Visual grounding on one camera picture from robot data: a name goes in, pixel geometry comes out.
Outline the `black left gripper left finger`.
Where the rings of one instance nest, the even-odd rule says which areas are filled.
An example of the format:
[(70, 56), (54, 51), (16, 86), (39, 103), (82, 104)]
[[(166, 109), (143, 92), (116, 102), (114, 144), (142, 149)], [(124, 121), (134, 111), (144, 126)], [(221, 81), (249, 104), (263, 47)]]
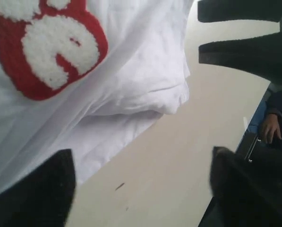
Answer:
[(72, 151), (59, 150), (0, 194), (0, 227), (63, 227), (75, 190)]

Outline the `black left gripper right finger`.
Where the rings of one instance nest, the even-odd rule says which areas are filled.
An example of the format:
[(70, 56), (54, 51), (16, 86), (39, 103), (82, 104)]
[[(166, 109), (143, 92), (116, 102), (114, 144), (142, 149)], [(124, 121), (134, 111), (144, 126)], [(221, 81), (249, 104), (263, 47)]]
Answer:
[(257, 148), (245, 159), (214, 147), (210, 186), (226, 227), (282, 227), (282, 150)]

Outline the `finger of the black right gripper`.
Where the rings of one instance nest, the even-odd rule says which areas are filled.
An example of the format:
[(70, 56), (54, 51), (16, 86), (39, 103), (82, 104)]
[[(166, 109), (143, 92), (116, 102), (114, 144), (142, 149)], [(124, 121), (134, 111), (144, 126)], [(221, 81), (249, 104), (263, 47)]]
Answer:
[(279, 22), (281, 0), (200, 0), (197, 18), (203, 23), (230, 20), (262, 20)]
[(203, 44), (198, 48), (198, 60), (282, 82), (282, 32)]

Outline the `person's hand in background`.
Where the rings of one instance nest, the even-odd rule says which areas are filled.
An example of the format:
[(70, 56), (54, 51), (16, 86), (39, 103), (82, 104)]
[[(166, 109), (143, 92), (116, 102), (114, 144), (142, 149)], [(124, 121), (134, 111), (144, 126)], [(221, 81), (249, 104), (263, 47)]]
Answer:
[(278, 116), (269, 113), (262, 122), (260, 136), (267, 144), (272, 144), (274, 138), (282, 140)]

